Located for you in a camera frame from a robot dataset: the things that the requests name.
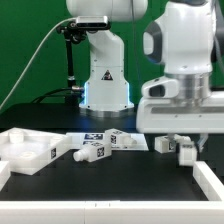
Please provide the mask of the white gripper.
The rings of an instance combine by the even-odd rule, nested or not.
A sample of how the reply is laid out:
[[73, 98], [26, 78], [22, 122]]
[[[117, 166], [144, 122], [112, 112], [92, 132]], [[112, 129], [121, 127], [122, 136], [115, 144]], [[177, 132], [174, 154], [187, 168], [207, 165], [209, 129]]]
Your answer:
[[[207, 133], [224, 133], [224, 100], [209, 97], [199, 105], [179, 105], [170, 99], [140, 100], [136, 129], [140, 133], [199, 133], [198, 151], [208, 140]], [[181, 136], [169, 134], [169, 149], [175, 150]]]

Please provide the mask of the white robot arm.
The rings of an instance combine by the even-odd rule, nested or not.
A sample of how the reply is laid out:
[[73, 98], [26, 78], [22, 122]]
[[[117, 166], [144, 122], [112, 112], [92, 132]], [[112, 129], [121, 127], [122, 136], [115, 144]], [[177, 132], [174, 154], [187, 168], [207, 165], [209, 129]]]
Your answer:
[[[100, 116], [131, 108], [124, 44], [110, 22], [141, 18], [147, 0], [66, 0], [74, 27], [90, 42], [90, 78], [80, 107]], [[136, 129], [141, 133], [224, 133], [224, 91], [210, 89], [212, 63], [224, 55], [219, 0], [169, 0], [143, 33], [147, 59], [164, 66], [143, 84]]]

